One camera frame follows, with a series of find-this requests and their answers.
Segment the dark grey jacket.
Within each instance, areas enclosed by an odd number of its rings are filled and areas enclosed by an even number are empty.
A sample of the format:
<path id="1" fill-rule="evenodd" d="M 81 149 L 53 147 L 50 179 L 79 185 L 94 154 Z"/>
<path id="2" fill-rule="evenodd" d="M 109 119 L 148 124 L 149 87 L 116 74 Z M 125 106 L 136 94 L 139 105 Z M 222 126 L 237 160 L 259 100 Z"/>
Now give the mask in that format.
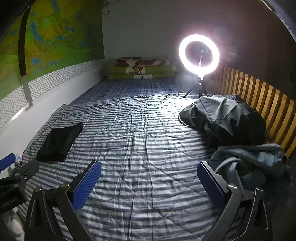
<path id="1" fill-rule="evenodd" d="M 201 96 L 184 108 L 179 121 L 218 146 L 252 146 L 266 142 L 263 117 L 240 96 Z"/>

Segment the folded black garment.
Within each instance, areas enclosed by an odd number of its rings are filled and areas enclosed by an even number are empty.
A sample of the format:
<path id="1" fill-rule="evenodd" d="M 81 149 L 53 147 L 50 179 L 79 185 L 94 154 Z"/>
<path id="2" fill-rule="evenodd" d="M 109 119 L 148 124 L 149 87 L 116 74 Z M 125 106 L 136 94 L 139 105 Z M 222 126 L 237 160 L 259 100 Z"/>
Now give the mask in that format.
<path id="1" fill-rule="evenodd" d="M 35 159 L 39 162 L 64 162 L 83 126 L 80 122 L 73 126 L 52 129 Z"/>

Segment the blue-grey crumpled garment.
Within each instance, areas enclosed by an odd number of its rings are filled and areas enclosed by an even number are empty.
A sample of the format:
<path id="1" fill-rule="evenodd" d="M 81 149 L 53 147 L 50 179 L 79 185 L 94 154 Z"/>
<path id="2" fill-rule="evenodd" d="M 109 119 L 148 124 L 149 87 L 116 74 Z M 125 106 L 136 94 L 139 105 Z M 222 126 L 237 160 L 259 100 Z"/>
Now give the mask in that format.
<path id="1" fill-rule="evenodd" d="M 208 161 L 214 173 L 242 190 L 255 190 L 268 178 L 280 178 L 287 170 L 287 157 L 278 144 L 223 146 Z"/>

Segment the blue striped bed sheet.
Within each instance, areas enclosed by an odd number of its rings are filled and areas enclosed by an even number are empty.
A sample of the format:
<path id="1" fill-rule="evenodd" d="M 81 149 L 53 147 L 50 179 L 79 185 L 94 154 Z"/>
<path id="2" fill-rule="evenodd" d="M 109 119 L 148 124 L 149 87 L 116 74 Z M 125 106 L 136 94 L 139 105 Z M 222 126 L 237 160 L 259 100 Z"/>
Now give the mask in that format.
<path id="1" fill-rule="evenodd" d="M 198 96 L 173 79 L 98 83 L 58 108 L 28 144 L 25 163 L 52 129 L 84 125 L 64 162 L 40 165 L 26 196 L 72 181 L 97 160 L 101 177 L 78 211 L 96 240 L 201 240 L 219 212 L 196 168 L 214 149 L 178 120 Z"/>

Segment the green folded blanket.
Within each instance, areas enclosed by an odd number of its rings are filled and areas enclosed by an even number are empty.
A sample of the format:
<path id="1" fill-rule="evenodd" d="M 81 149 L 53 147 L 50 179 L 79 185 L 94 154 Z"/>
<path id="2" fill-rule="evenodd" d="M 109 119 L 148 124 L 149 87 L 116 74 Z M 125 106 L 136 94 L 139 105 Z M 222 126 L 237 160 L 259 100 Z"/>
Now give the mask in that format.
<path id="1" fill-rule="evenodd" d="M 147 67 L 119 67 L 111 66 L 108 69 L 110 81 L 131 80 L 131 79 L 159 79 L 175 77 L 177 67 L 167 66 L 147 66 Z"/>

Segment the red white folded blanket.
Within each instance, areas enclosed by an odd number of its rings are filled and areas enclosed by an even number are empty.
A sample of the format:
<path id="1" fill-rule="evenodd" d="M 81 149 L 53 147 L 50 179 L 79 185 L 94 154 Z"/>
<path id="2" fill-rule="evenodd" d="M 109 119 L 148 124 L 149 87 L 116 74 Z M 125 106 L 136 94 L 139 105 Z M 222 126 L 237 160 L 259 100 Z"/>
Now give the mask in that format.
<path id="1" fill-rule="evenodd" d="M 148 66 L 172 66 L 174 63 L 166 55 L 153 57 L 119 57 L 115 66 L 119 67 L 148 67 Z"/>

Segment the wooden slatted bed rail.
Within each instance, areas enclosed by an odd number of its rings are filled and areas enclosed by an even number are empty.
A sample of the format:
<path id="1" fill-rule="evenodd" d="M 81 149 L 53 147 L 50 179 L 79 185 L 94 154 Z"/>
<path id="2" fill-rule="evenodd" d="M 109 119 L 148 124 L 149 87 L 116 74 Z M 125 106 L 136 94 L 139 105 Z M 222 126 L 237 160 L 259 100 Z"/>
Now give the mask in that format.
<path id="1" fill-rule="evenodd" d="M 213 90 L 237 94 L 263 117 L 267 140 L 279 144 L 287 158 L 295 156 L 295 101 L 272 85 L 242 71 L 219 67 Z"/>

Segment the green map wall poster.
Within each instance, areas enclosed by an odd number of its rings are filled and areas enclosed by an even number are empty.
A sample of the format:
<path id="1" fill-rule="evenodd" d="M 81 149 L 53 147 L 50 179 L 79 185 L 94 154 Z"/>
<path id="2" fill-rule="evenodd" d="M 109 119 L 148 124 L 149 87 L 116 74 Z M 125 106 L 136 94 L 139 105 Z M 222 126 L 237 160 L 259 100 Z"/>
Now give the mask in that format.
<path id="1" fill-rule="evenodd" d="M 24 38 L 28 80 L 103 59 L 102 8 L 102 1 L 35 1 Z"/>

